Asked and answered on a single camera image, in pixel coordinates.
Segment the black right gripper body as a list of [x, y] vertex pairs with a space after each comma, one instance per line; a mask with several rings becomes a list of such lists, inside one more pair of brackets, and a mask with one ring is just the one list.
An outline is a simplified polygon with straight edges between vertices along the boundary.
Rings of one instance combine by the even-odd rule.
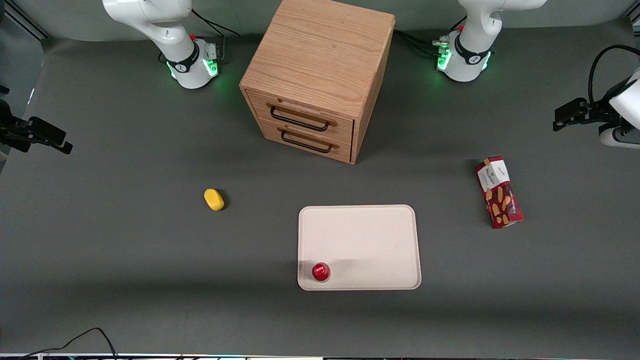
[[14, 116], [9, 104], [0, 100], [0, 142], [14, 150], [27, 153], [31, 141], [27, 131], [29, 122]]

